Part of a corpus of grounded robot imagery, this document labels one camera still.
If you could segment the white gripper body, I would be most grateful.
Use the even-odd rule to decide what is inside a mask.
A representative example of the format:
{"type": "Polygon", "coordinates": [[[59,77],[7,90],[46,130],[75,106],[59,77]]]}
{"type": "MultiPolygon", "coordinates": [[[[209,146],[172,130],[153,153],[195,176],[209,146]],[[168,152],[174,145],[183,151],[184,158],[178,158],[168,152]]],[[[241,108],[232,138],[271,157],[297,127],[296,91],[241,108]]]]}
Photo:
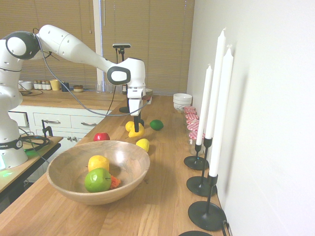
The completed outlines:
{"type": "Polygon", "coordinates": [[[142,88],[129,88],[127,90],[129,112],[131,116],[138,116],[141,112],[143,105],[143,89],[142,88]]]}

